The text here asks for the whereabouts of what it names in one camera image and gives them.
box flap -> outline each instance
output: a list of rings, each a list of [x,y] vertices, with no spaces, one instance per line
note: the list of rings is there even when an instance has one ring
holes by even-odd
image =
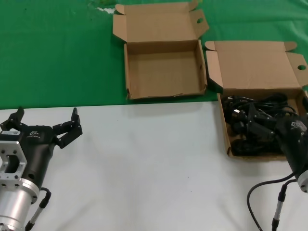
[[[191,2],[176,3],[154,3],[154,4],[136,4],[136,5],[115,5],[116,11],[125,15],[152,14],[152,13],[186,13],[194,10],[198,6],[198,0]]]
[[[308,84],[300,54],[287,51],[294,42],[208,41],[210,78],[225,89],[293,89]]]
[[[192,2],[116,5],[113,33],[126,42],[190,41],[208,30],[202,10]]]

open cardboard box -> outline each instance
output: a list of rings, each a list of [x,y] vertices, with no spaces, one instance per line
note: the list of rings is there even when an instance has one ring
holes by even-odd
[[[208,30],[192,2],[120,5],[113,34],[126,41],[128,98],[204,94],[207,82],[199,37]]]
[[[205,43],[209,77],[223,88],[218,101],[227,154],[240,159],[280,160],[283,155],[234,156],[232,136],[225,122],[221,99],[225,96],[245,96],[262,99],[276,92],[285,93],[288,103],[299,115],[305,115],[302,87],[308,84],[308,65],[301,54],[291,53],[294,42],[271,41],[208,41]]]

cable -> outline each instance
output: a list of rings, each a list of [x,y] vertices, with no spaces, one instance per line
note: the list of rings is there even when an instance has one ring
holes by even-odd
[[[236,156],[256,156],[263,153],[282,155],[275,139],[274,128],[277,119],[298,116],[288,105],[285,94],[275,93],[261,100],[241,96],[225,97],[222,100],[225,121],[230,124],[235,139],[231,150]]]
[[[249,190],[249,192],[248,192],[248,194],[247,194],[247,206],[248,206],[248,210],[249,210],[250,215],[252,216],[252,219],[254,220],[256,226],[258,227],[258,229],[259,229],[260,231],[263,231],[263,229],[262,229],[261,226],[259,225],[259,223],[258,223],[258,221],[257,221],[257,219],[256,219],[256,217],[255,217],[255,215],[254,215],[254,213],[253,213],[253,211],[252,211],[252,209],[251,209],[251,206],[250,206],[250,195],[251,195],[251,193],[253,192],[253,190],[255,190],[256,188],[258,188],[258,187],[260,187],[260,186],[263,186],[263,185],[281,183],[281,182],[284,182],[284,181],[286,181],[286,180],[289,180],[290,178],[292,178],[293,176],[295,176],[299,171],[301,171],[301,170],[304,169],[304,167],[305,167],[307,161],[308,161],[308,156],[306,157],[305,161],[303,162],[303,165],[302,165],[300,168],[298,168],[296,171],[294,171],[293,173],[291,173],[289,176],[284,177],[284,178],[281,178],[281,179],[279,179],[279,180],[269,180],[269,181],[265,181],[265,182],[256,184],[254,187],[252,187],[252,188]],[[279,193],[279,196],[278,196],[278,200],[280,199],[282,192],[284,192],[284,194],[285,194],[285,191],[286,191],[286,189],[287,189],[287,185],[290,184],[290,183],[292,183],[292,182],[296,182],[296,179],[294,179],[294,180],[289,180],[289,181],[287,181],[287,182],[282,186],[282,189],[281,189],[281,191],[280,191],[280,193]]]
[[[276,212],[273,218],[273,221],[271,223],[271,230],[272,231],[276,231],[279,225],[279,218],[280,218],[280,213],[282,210],[282,205],[284,203],[285,200],[285,196],[286,196],[286,191],[288,188],[288,184],[293,183],[293,182],[297,182],[296,179],[293,180],[288,180],[285,184],[282,185],[280,193],[278,195],[278,202],[277,202],[277,207],[276,207]]]
[[[292,173],[292,174],[290,174],[289,176],[284,177],[284,178],[279,179],[279,180],[269,180],[269,181],[265,181],[265,182],[256,184],[254,187],[252,187],[252,188],[249,190],[249,192],[248,192],[248,194],[247,194],[247,206],[248,206],[249,212],[250,212],[250,214],[251,214],[251,216],[252,216],[252,219],[254,220],[256,226],[258,227],[258,229],[259,229],[260,231],[263,231],[263,229],[262,229],[261,226],[259,225],[259,223],[258,223],[258,221],[257,221],[257,219],[256,219],[256,217],[255,217],[255,215],[254,215],[254,213],[253,213],[253,211],[252,211],[252,209],[251,209],[251,206],[250,206],[250,195],[251,195],[251,193],[253,192],[253,190],[255,190],[256,188],[258,188],[258,187],[260,187],[260,186],[267,185],[267,184],[281,183],[281,182],[284,182],[284,181],[286,181],[286,180],[292,178],[294,175],[295,175],[295,173]]]
[[[47,204],[48,204],[48,202],[51,198],[51,192],[49,191],[49,189],[41,188],[40,190],[46,192],[45,198],[42,199],[42,201],[40,202],[40,204],[38,206],[38,209],[35,212],[35,214],[31,218],[31,220],[27,223],[27,225],[25,227],[25,231],[30,231],[33,228],[33,226],[35,225],[35,222],[37,221],[39,215],[41,214],[43,209],[47,206]]]

green cloth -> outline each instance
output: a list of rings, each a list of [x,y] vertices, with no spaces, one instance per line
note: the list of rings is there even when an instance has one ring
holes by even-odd
[[[134,103],[126,99],[123,42],[112,34],[115,2],[0,0],[0,109]],[[296,41],[308,59],[308,0],[203,0],[208,40]],[[212,101],[205,96],[137,103]]]

silver metal cylinder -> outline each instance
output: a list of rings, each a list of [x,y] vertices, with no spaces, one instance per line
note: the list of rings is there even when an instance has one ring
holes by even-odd
[[[283,202],[282,201],[278,201],[277,207],[276,207],[276,212],[275,212],[275,215],[274,215],[274,218],[276,220],[279,220],[279,218],[280,218],[280,213],[281,213],[282,206],[283,206]]]
[[[11,231],[24,231],[25,220],[31,206],[39,195],[38,187],[21,179],[19,184],[0,186],[0,224]]]

